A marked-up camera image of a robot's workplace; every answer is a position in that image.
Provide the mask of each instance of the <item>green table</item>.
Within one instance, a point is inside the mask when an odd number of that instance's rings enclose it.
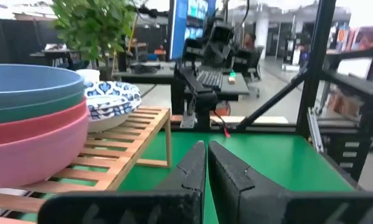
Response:
[[[299,136],[275,134],[172,133],[172,168],[198,140],[217,141],[239,158],[271,180],[295,191],[351,191],[354,190],[327,161]],[[142,158],[165,159],[165,134],[159,133]],[[170,170],[135,166],[118,190],[151,190]],[[35,214],[23,220],[35,221]],[[206,179],[204,223],[216,224],[217,215]]]

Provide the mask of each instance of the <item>wooden rack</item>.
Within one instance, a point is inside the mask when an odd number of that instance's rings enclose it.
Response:
[[[166,131],[166,161],[140,159],[142,153],[163,128]],[[19,187],[43,194],[68,191],[116,190],[135,164],[153,167],[171,166],[171,124],[167,108],[141,106],[120,126],[89,134],[85,148],[68,168],[53,178]],[[69,184],[63,179],[86,180],[94,184]],[[0,208],[10,212],[37,213],[45,199],[0,194]],[[0,224],[31,224],[32,222],[0,217]]]

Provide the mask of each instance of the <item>pink bowl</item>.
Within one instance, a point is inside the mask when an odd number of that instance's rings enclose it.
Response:
[[[0,124],[0,144],[32,138],[66,126],[87,111],[87,99],[63,111]]]
[[[0,144],[0,188],[45,180],[66,168],[87,139],[88,114],[49,133]]]

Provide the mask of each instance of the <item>gray floor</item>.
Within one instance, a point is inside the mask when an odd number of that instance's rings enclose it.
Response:
[[[290,82],[296,75],[292,72],[282,72],[280,69],[281,62],[275,61],[274,58],[268,57],[266,60],[260,62],[262,81],[256,83],[255,86],[260,89],[260,97],[255,98],[240,98],[238,102],[231,102],[231,115],[246,116],[253,113],[257,108],[268,101],[280,89]],[[138,85],[142,93],[149,91],[152,85]],[[290,123],[296,122],[298,108],[300,106],[302,85],[294,89],[284,99],[278,102],[274,107],[269,109],[264,116],[284,116]],[[323,84],[319,86],[317,99],[321,96]],[[143,98],[143,105],[151,106],[165,106],[171,107],[171,94],[168,85],[157,85]],[[325,111],[324,116],[339,115]],[[361,175],[359,184],[366,190],[373,190],[373,154],[370,154],[366,160],[366,164]]]

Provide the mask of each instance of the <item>potted plant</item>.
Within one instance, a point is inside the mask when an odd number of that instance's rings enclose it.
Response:
[[[131,35],[134,12],[128,0],[54,0],[52,10],[58,37],[83,58],[102,60],[101,80],[110,80],[116,53],[124,51],[125,37]]]

